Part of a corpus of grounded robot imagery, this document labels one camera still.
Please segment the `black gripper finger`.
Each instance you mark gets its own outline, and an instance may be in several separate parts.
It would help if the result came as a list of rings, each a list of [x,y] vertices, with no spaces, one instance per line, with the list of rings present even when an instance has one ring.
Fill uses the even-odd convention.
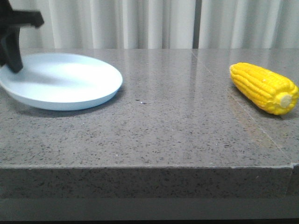
[[[19,72],[23,68],[19,36],[19,27],[0,29],[0,65],[7,65],[12,72]]]
[[[39,28],[44,24],[44,19],[40,11],[13,11],[9,24]]]

